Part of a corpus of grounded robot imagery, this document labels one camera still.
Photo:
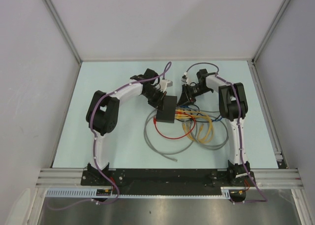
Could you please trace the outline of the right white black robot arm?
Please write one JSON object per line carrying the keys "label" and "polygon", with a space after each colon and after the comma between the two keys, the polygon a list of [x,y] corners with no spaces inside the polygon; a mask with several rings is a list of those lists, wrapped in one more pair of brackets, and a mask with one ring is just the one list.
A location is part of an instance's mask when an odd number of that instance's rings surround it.
{"label": "right white black robot arm", "polygon": [[248,104],[242,83],[231,83],[217,73],[208,73],[201,69],[196,74],[198,83],[188,82],[187,73],[182,77],[182,93],[177,105],[191,105],[196,97],[209,91],[219,94],[219,112],[228,131],[229,159],[227,181],[232,186],[239,186],[250,172],[244,143],[244,121],[248,112]]}

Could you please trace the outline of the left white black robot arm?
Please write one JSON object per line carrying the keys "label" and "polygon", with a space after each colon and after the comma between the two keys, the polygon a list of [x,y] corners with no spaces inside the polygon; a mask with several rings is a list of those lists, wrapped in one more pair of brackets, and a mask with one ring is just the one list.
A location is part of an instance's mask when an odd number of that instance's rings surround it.
{"label": "left white black robot arm", "polygon": [[127,84],[110,93],[102,91],[94,93],[86,114],[86,121],[94,134],[93,158],[88,163],[87,170],[97,185],[102,186],[109,179],[106,170],[110,164],[110,157],[103,155],[104,140],[117,125],[120,106],[133,97],[143,95],[150,106],[161,111],[166,89],[170,86],[172,81],[165,79],[165,72],[158,75],[148,68],[144,74],[132,76]]}

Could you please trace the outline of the black network switch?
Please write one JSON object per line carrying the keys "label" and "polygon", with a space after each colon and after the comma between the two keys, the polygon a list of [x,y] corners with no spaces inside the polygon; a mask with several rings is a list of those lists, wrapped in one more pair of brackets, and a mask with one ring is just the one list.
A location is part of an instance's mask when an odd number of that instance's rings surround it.
{"label": "black network switch", "polygon": [[177,107],[177,96],[165,96],[163,109],[157,111],[156,121],[162,123],[174,123]]}

